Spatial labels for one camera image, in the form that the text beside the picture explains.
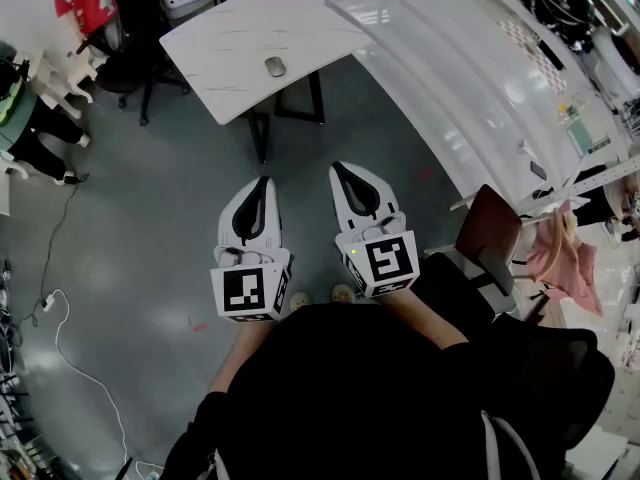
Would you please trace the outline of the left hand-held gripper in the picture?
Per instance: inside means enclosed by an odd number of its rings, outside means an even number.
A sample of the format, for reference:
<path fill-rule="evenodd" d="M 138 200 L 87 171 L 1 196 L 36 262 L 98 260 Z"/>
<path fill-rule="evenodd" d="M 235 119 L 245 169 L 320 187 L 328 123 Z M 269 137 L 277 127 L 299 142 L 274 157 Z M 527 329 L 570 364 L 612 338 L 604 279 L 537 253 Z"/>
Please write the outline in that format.
<path fill-rule="evenodd" d="M 234 322 L 278 321 L 291 280 L 292 256 L 281 246 L 281 219 L 274 181 L 261 176 L 241 189 L 222 211 L 210 270 L 217 313 Z"/>

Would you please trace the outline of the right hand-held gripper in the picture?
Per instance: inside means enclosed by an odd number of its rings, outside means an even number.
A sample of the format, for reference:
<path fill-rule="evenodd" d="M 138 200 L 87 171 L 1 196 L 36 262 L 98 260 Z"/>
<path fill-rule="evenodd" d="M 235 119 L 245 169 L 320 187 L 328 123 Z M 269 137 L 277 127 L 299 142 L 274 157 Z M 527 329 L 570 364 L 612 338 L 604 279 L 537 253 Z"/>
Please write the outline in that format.
<path fill-rule="evenodd" d="M 391 186 L 348 162 L 333 162 L 329 179 L 341 228 L 355 228 L 359 218 L 384 218 L 335 238 L 341 262 L 361 295 L 375 298 L 409 288 L 419 277 L 417 246 L 414 232 L 406 229 L 405 214 L 396 212 L 399 205 Z"/>

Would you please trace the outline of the person's left forearm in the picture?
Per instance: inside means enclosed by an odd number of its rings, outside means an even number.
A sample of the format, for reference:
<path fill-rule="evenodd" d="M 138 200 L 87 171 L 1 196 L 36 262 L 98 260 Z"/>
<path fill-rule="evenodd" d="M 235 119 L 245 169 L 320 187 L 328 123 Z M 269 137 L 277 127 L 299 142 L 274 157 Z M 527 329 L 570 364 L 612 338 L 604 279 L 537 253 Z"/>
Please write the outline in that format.
<path fill-rule="evenodd" d="M 241 323 L 229 353 L 211 381 L 209 391 L 226 393 L 240 367 L 259 349 L 276 325 L 275 321 Z"/>

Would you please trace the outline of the person's right forearm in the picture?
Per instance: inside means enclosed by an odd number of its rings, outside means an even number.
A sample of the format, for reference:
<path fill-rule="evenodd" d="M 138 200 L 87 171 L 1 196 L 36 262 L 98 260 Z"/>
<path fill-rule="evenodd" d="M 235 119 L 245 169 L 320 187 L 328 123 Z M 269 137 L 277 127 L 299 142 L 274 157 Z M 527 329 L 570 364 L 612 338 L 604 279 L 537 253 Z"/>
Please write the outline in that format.
<path fill-rule="evenodd" d="M 456 327 L 434 312 L 410 289 L 382 295 L 378 301 L 440 350 L 468 342 Z"/>

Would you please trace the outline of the black metal table legs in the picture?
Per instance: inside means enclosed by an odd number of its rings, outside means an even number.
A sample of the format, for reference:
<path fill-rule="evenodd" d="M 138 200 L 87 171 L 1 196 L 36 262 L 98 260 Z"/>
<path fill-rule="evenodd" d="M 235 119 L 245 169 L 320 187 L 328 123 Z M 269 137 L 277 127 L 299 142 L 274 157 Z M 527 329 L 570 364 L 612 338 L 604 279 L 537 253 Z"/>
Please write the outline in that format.
<path fill-rule="evenodd" d="M 324 102 L 319 72 L 312 72 L 307 76 L 307 79 L 313 111 L 303 112 L 285 108 L 283 106 L 284 91 L 280 90 L 275 95 L 273 108 L 275 116 L 308 121 L 316 124 L 323 124 L 325 122 Z M 267 155 L 271 114 L 269 112 L 260 112 L 256 107 L 251 107 L 249 110 L 244 112 L 241 117 L 246 119 L 249 124 L 258 160 L 261 164 L 264 164 L 266 162 Z"/>

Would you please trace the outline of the brown chair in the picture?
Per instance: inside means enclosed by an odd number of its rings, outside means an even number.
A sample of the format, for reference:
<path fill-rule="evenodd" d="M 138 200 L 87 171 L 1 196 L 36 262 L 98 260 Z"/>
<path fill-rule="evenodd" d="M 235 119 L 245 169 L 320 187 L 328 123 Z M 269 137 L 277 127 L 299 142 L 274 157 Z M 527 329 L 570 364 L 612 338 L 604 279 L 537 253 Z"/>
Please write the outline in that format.
<path fill-rule="evenodd" d="M 514 278 L 509 270 L 518 245 L 522 221 L 514 209 L 489 185 L 482 185 L 457 236 L 454 249 L 481 270 L 475 287 L 493 284 L 509 296 Z"/>

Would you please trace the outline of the white curved counter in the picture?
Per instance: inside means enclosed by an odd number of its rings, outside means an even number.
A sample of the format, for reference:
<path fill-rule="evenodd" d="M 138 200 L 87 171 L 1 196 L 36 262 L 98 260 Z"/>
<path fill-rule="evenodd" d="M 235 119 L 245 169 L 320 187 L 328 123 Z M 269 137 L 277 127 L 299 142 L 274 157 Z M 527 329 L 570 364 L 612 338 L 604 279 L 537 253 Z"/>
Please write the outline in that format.
<path fill-rule="evenodd" d="M 462 195 L 488 184 L 519 203 L 583 169 L 624 161 L 631 138 L 582 60 L 520 0 L 325 0 L 365 32 L 356 52 L 403 111 Z M 560 70 L 558 95 L 500 28 L 513 21 Z M 611 144 L 580 157 L 566 134 L 579 119 Z M 530 170 L 535 161 L 542 180 Z"/>

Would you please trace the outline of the person's black shirt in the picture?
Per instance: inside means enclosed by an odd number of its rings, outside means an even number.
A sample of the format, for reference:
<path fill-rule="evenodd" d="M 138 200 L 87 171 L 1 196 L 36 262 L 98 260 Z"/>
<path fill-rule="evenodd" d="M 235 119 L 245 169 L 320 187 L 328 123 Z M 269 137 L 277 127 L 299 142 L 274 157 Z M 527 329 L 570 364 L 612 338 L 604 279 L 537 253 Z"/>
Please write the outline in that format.
<path fill-rule="evenodd" d="M 302 308 L 215 388 L 161 480 L 488 480 L 470 343 L 435 345 L 379 305 Z"/>

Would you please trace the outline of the checkered mat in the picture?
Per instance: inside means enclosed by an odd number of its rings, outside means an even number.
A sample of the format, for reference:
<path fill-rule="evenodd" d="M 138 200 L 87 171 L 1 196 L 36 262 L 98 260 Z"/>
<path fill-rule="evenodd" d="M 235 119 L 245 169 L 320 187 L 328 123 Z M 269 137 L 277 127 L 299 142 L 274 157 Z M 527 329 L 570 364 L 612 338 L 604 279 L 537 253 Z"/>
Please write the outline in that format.
<path fill-rule="evenodd" d="M 562 95 L 567 89 L 567 82 L 560 74 L 560 70 L 554 66 L 551 60 L 538 47 L 538 43 L 534 37 L 513 21 L 498 21 L 497 24 L 507 36 L 526 53 L 527 57 L 536 65 L 548 85 L 558 95 Z"/>

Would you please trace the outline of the pink cloth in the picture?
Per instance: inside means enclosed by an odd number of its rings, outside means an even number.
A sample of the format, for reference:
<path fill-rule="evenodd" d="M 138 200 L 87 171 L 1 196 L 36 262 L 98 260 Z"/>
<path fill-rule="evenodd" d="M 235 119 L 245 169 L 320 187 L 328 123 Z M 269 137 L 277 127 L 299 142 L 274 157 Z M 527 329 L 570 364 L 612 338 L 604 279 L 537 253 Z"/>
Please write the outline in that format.
<path fill-rule="evenodd" d="M 594 281 L 597 248 L 577 236 L 577 217 L 565 200 L 552 218 L 536 225 L 536 237 L 527 255 L 527 270 L 535 282 L 549 286 L 554 300 L 571 298 L 582 309 L 602 317 Z"/>

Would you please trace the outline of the green and white box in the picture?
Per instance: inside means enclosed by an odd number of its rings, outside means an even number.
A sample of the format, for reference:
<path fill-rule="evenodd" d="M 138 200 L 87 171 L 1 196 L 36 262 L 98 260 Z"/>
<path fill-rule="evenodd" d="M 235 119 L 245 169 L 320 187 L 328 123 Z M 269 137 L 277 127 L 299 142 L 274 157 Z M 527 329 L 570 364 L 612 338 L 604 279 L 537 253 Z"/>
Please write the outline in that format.
<path fill-rule="evenodd" d="M 566 128 L 566 134 L 580 157 L 594 154 L 611 144 L 611 139 L 606 134 L 602 136 L 592 136 L 584 123 L 579 119 L 571 122 Z"/>

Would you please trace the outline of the white ornate table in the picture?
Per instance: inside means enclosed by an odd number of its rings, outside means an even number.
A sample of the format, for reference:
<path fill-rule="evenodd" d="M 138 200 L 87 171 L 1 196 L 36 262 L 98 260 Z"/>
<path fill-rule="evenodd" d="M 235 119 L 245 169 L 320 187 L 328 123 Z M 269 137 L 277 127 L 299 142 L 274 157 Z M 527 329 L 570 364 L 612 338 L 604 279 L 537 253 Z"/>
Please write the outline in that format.
<path fill-rule="evenodd" d="M 66 96 L 79 96 L 85 98 L 89 104 L 93 103 L 92 95 L 80 87 L 85 79 L 94 81 L 97 76 L 97 71 L 92 65 L 92 54 L 88 50 L 79 55 L 72 53 L 72 66 L 68 74 L 49 62 L 43 52 L 26 56 L 26 59 L 30 63 L 29 77 L 43 101 L 47 104 L 53 103 L 53 108 L 58 106 L 74 120 L 80 120 L 82 111 L 71 105 Z"/>

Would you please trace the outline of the black mesh office chair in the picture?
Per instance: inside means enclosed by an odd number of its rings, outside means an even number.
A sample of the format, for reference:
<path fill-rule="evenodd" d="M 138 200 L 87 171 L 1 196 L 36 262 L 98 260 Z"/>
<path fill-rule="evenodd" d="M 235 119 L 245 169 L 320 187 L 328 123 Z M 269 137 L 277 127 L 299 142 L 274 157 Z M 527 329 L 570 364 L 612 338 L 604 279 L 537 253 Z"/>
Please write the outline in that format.
<path fill-rule="evenodd" d="M 555 478 L 567 451 L 594 426 L 615 378 L 594 332 L 547 328 L 496 314 L 444 254 L 419 263 L 414 293 L 472 346 L 464 365 L 482 407 L 523 438 L 542 477 Z"/>

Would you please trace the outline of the green plush backpack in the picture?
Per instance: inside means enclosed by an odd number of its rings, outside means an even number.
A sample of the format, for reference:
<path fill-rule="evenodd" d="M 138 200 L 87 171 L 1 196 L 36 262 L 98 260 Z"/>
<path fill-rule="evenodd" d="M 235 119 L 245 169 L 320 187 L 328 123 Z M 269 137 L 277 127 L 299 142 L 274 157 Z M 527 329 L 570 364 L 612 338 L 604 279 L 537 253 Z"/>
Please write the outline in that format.
<path fill-rule="evenodd" d="M 7 91 L 0 96 L 0 127 L 4 127 L 11 119 L 15 109 L 25 92 L 26 83 L 22 77 L 13 82 Z"/>

